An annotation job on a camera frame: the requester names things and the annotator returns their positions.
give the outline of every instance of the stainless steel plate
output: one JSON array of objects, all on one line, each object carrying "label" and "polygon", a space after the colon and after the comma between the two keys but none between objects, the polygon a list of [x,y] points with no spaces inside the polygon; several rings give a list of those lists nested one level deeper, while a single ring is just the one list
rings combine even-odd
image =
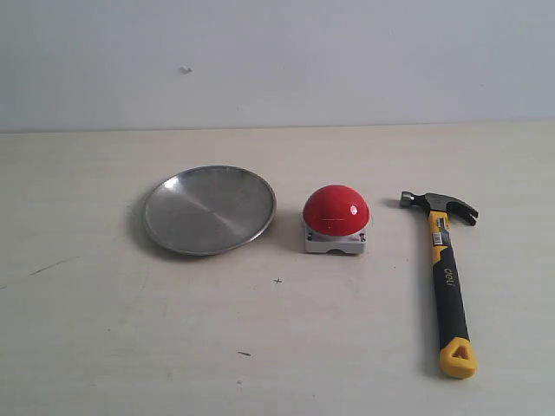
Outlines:
[{"label": "stainless steel plate", "polygon": [[147,199],[148,235],[169,250],[209,256],[258,237],[276,211],[276,197],[258,175],[233,166],[202,166],[162,182]]}]

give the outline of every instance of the hammer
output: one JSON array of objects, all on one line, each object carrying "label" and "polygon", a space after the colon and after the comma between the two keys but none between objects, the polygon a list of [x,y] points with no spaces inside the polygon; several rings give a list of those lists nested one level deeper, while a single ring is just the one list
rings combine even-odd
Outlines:
[{"label": "hammer", "polygon": [[437,193],[401,193],[401,206],[420,206],[428,215],[433,251],[433,279],[437,323],[440,331],[440,368],[452,377],[465,379],[476,372],[476,357],[468,338],[459,274],[449,236],[448,213],[475,225],[478,212],[461,200]]}]

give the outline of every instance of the red button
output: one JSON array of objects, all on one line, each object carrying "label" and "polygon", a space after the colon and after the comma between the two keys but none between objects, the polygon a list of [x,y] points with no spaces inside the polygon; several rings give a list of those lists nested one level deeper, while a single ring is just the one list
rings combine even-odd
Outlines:
[{"label": "red button", "polygon": [[303,210],[304,222],[327,236],[348,236],[360,231],[370,219],[370,209],[354,189],[328,185],[312,195]]}]

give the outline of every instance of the yellow and black handle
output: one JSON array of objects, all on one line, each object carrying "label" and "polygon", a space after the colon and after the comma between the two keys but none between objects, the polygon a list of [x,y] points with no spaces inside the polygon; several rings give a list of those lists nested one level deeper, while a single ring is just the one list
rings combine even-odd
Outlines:
[{"label": "yellow and black handle", "polygon": [[440,367],[452,377],[465,379],[476,372],[476,357],[468,337],[459,275],[444,211],[430,211],[433,274],[437,322],[440,331]]}]

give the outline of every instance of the table surface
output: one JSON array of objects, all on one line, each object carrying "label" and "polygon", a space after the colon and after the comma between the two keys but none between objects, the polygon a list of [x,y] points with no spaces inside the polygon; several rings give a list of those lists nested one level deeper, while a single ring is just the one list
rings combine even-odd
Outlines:
[{"label": "table surface", "polygon": [[[547,122],[0,135],[3,414],[553,414],[554,135]],[[202,165],[258,173],[277,213],[253,243],[185,259],[150,244],[140,209]],[[303,253],[300,212],[327,184],[369,203],[358,257]],[[480,211],[451,227],[471,379],[439,373],[427,220],[397,207],[402,190]]]}]

